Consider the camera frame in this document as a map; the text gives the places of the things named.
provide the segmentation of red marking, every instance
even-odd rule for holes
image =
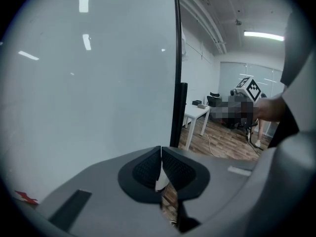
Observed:
[[[21,198],[25,199],[25,202],[28,202],[28,203],[32,203],[32,204],[38,204],[37,202],[37,199],[32,199],[30,197],[28,197],[28,195],[25,193],[25,192],[18,192],[18,191],[15,191],[17,194],[19,194],[21,196]]]

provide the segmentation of table leg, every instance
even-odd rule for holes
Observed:
[[[204,120],[204,124],[203,124],[203,128],[202,128],[202,131],[201,131],[201,136],[203,136],[203,134],[204,134],[204,130],[205,130],[205,128],[206,128],[206,124],[207,124],[207,121],[208,121],[208,116],[209,116],[209,109],[208,109],[208,112],[206,113],[206,117],[205,117],[205,120]]]
[[[186,125],[185,125],[185,128],[188,128],[188,122],[189,122],[189,118],[186,117],[186,121],[185,121]]]
[[[185,150],[189,150],[195,124],[196,124],[196,118],[193,118],[191,120],[191,125],[190,125],[190,130],[189,130],[189,134],[188,134]]]

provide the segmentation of ceiling pipe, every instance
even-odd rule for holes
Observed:
[[[222,38],[222,36],[221,36],[221,34],[220,34],[220,32],[219,32],[214,20],[211,18],[211,16],[209,15],[209,13],[207,12],[205,7],[203,6],[203,4],[199,0],[193,0],[193,2],[199,7],[199,9],[203,12],[203,14],[206,16],[206,18],[210,22],[211,26],[214,28],[217,37],[213,36],[213,38],[218,40],[217,43],[219,43],[221,45],[221,47],[223,48],[224,53],[227,53],[227,50],[226,50],[223,38]]]
[[[209,27],[207,22],[203,19],[202,15],[198,12],[197,9],[192,6],[192,4],[188,0],[180,0],[180,4],[195,18],[198,19],[199,23],[205,29],[205,31],[211,36],[216,48],[218,49],[220,54],[223,54],[222,48],[218,45],[218,41],[214,38],[214,31]]]

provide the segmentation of black office chair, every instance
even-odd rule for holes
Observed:
[[[216,102],[221,102],[222,99],[219,98],[219,94],[214,94],[212,92],[209,93],[210,96],[207,96],[207,105],[210,107],[215,107],[216,106]]]

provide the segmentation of white table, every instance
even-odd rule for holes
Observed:
[[[195,105],[188,105],[188,104],[186,105],[186,110],[184,111],[185,128],[188,127],[189,118],[191,118],[191,125],[190,125],[190,131],[189,131],[189,135],[187,138],[185,150],[189,150],[189,146],[190,146],[190,143],[192,140],[192,135],[193,135],[194,127],[196,124],[196,120],[206,113],[205,121],[204,121],[203,128],[201,131],[201,136],[203,136],[204,130],[206,128],[208,116],[209,116],[209,111],[210,111],[209,106],[206,106],[205,109],[201,109]]]

